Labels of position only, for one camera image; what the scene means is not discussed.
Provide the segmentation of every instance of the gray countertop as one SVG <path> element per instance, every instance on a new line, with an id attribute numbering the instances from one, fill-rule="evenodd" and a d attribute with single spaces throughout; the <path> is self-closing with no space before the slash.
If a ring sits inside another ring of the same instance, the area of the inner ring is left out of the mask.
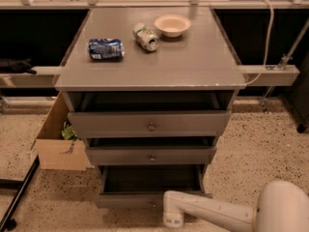
<path id="1" fill-rule="evenodd" d="M 192 22 L 179 38 L 161 36 L 160 15 L 183 15 Z M 138 22 L 159 35 L 159 48 L 147 52 L 134 39 Z M 93 61 L 90 39 L 120 39 L 120 62 Z M 208 7 L 93 8 L 55 85 L 60 91 L 237 90 L 244 88 L 237 64 Z"/>

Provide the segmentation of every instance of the speckled floor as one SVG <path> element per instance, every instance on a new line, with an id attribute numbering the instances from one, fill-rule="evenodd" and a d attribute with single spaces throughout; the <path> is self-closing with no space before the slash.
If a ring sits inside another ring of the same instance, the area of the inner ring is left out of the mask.
<path id="1" fill-rule="evenodd" d="M 255 206 L 260 190 L 275 179 L 309 192 L 309 131 L 296 132 L 293 112 L 280 99 L 264 114 L 257 100 L 237 100 L 204 179 L 213 198 Z M 45 114 L 0 115 L 0 178 L 22 179 L 36 154 L 31 149 Z M 85 172 L 38 169 L 14 218 L 15 231 L 226 231 L 186 216 L 182 229 L 162 224 L 158 208 L 99 210 L 92 202 L 100 183 Z M 0 191 L 0 216 L 11 197 Z"/>

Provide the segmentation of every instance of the crushed can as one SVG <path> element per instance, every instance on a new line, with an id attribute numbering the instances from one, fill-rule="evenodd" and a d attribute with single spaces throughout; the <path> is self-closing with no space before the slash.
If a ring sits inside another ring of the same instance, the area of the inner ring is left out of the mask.
<path id="1" fill-rule="evenodd" d="M 120 60 L 125 56 L 123 43 L 118 39 L 90 39 L 88 51 L 94 60 Z"/>
<path id="2" fill-rule="evenodd" d="M 138 23 L 133 28 L 135 40 L 146 50 L 155 51 L 158 47 L 158 36 L 144 23 Z"/>

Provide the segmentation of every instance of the bowl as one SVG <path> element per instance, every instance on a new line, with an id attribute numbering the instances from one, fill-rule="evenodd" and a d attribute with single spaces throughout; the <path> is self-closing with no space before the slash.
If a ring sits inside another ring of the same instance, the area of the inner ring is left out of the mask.
<path id="1" fill-rule="evenodd" d="M 191 21 L 177 14 L 166 14 L 154 21 L 154 26 L 166 37 L 175 38 L 180 36 L 191 26 Z"/>

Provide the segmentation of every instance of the caster wheel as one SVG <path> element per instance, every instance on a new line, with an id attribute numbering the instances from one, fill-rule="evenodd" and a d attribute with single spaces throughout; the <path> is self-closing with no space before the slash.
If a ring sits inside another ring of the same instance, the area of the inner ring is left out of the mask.
<path id="1" fill-rule="evenodd" d="M 298 127 L 297 127 L 297 132 L 298 133 L 303 133 L 307 130 L 307 127 L 305 127 L 304 125 L 300 124 Z"/>
<path id="2" fill-rule="evenodd" d="M 7 230 L 12 231 L 17 227 L 17 222 L 14 219 L 11 219 L 7 222 Z"/>

